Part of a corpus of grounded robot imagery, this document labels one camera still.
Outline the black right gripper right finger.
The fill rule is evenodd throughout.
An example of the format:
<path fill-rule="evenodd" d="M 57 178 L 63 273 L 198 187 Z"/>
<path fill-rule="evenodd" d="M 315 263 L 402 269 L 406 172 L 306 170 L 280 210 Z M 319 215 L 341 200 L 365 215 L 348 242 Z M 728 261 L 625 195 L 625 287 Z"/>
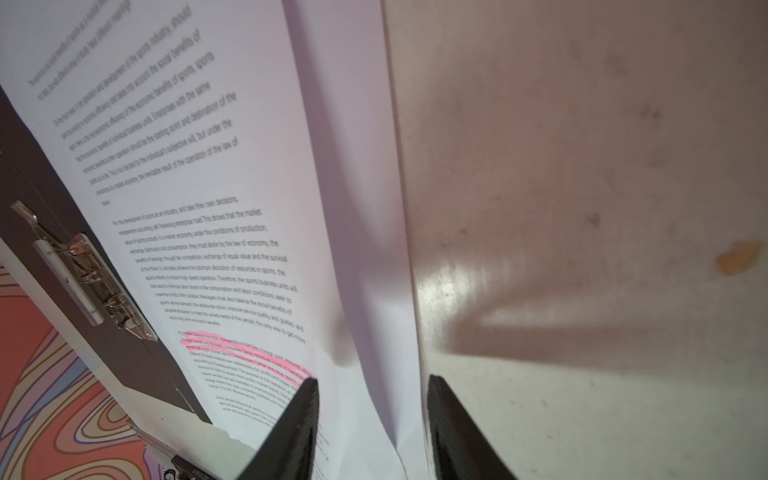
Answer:
<path fill-rule="evenodd" d="M 437 479 L 516 479 L 441 376 L 429 377 L 427 413 Z"/>

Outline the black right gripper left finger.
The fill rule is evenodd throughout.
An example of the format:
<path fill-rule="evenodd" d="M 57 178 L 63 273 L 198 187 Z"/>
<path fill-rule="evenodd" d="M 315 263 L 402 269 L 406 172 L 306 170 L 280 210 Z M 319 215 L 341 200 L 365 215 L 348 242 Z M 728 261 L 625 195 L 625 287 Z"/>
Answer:
<path fill-rule="evenodd" d="M 318 380 L 303 381 L 239 479 L 311 480 L 319 426 Z"/>

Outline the printed paper sheets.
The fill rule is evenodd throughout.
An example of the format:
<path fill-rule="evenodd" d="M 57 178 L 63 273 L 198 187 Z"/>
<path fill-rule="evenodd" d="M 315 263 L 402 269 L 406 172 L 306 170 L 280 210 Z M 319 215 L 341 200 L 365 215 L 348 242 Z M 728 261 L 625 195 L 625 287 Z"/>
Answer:
<path fill-rule="evenodd" d="M 307 378 L 319 479 L 424 479 L 348 331 L 283 4 L 5 1 L 1 84 L 209 421 L 259 447 Z"/>

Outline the white and black file folder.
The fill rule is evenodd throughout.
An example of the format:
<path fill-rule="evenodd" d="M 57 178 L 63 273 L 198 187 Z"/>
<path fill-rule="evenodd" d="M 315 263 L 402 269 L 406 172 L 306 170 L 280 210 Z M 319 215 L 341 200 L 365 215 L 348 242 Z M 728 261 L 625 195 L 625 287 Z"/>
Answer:
<path fill-rule="evenodd" d="M 11 270 L 134 423 L 221 479 L 255 450 L 214 427 L 160 341 L 122 323 L 128 291 L 8 98 L 1 99 L 1 238 Z"/>

